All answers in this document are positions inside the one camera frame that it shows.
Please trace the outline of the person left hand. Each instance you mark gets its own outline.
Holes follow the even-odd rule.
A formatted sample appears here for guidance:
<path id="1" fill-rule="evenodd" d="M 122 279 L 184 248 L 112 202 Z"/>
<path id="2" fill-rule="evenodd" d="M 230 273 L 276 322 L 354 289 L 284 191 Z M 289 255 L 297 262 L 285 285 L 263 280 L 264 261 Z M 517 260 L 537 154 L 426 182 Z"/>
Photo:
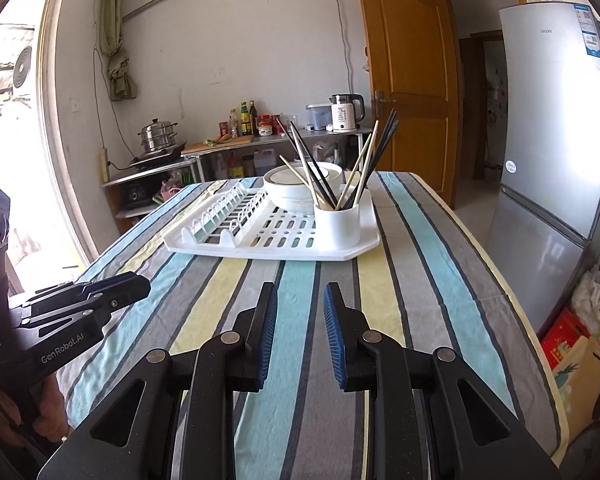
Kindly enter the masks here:
<path id="1" fill-rule="evenodd" d="M 37 434 L 50 442 L 60 442 L 68 437 L 72 429 L 68 424 L 65 398 L 59 389 L 56 375 L 50 375 L 44 380 L 38 398 L 38 411 L 40 416 L 32 425 Z M 11 420 L 19 425 L 20 413 L 15 402 L 0 390 L 0 440 L 13 448 L 23 448 L 23 438 L 9 426 Z"/>

